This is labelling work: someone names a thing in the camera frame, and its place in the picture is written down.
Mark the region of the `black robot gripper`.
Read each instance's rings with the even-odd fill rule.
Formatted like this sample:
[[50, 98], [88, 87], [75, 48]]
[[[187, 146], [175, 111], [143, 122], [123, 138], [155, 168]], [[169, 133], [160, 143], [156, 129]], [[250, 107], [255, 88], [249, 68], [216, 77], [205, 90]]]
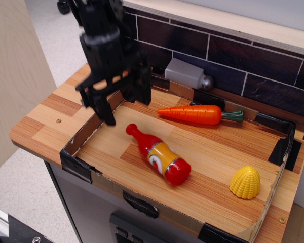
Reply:
[[129, 86], [130, 90], [124, 95], [127, 101], [150, 104], [147, 56], [144, 51], [132, 47], [131, 39], [122, 41], [120, 31], [116, 29], [98, 36], [83, 33], [80, 42], [91, 69], [89, 77], [76, 87], [85, 107], [91, 107], [107, 125], [115, 126], [113, 111], [107, 101], [109, 94]]

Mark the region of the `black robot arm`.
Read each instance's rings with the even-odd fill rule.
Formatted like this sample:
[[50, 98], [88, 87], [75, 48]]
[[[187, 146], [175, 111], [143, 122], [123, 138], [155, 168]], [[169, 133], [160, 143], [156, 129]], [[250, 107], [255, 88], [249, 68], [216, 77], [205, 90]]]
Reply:
[[83, 105], [91, 107], [107, 125], [116, 124], [107, 98], [121, 91], [124, 99], [145, 105], [151, 102], [147, 54], [135, 47], [125, 23], [122, 1], [68, 1], [84, 33], [80, 42], [91, 73], [76, 90]]

